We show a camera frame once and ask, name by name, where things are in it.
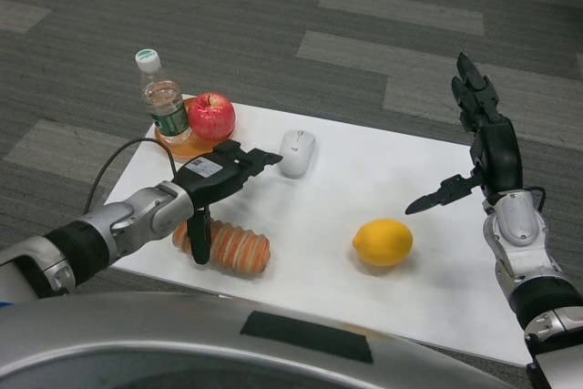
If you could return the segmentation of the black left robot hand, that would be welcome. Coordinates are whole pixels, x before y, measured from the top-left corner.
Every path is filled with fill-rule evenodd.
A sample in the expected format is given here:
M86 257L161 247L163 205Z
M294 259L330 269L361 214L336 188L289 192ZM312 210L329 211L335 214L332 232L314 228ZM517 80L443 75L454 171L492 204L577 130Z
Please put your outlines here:
M187 192L194 209L186 224L197 264L210 261L210 205L237 193L250 177L282 160L283 156L258 148L244 151L240 142L226 139L178 170L172 182Z

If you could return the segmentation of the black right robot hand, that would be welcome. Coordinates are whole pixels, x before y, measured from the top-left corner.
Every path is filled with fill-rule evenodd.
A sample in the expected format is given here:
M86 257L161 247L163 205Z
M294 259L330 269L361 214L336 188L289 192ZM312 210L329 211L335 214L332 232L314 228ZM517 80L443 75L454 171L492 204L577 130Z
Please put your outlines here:
M443 180L436 192L412 202L405 210L407 215L460 200L475 187L487 198L523 188L517 135L511 120L497 109L499 97L494 85L464 53L458 55L456 68L458 75L452 78L451 89L460 107L461 124L474 135L470 147L474 168L468 178L457 174Z

